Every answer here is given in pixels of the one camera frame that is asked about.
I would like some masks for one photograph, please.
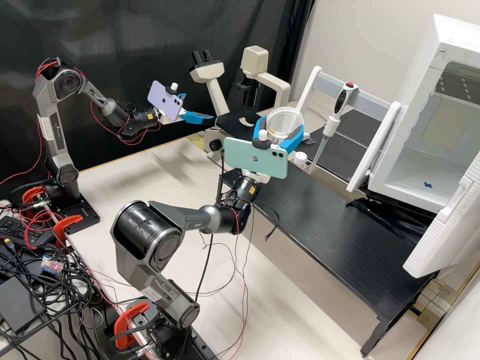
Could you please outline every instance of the label sticker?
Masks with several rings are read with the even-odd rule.
[[[43,138],[47,141],[54,140],[54,132],[52,130],[52,125],[50,124],[50,119],[48,117],[41,117],[36,115],[38,122],[40,123],[41,134]]]
[[[162,296],[156,292],[152,287],[147,286],[144,288],[142,291],[140,291],[143,295],[145,295],[147,298],[152,300],[154,303],[156,303],[158,300],[162,298]]]

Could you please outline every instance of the clear plastic container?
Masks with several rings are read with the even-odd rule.
[[[277,144],[304,123],[302,113],[294,107],[282,106],[266,116],[266,130],[272,143]]]

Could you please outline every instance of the white wall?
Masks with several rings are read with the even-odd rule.
[[[478,0],[316,0],[292,83],[298,99],[315,65],[385,100],[398,86],[433,13],[480,24]]]
[[[476,360],[480,354],[480,273],[415,356],[415,360]]]

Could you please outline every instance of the black table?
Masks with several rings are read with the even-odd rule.
[[[240,170],[225,174],[229,186]],[[279,229],[329,273],[354,292],[376,314],[379,324],[361,348],[366,356],[415,303],[433,274],[416,279],[402,265],[416,245],[288,164],[286,179],[262,184],[257,200],[280,217]],[[276,219],[268,206],[255,207]]]

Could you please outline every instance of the microscope focus knob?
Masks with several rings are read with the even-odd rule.
[[[210,148],[210,150],[212,150],[214,152],[218,151],[222,148],[222,141],[220,139],[212,140],[208,144],[208,147]]]

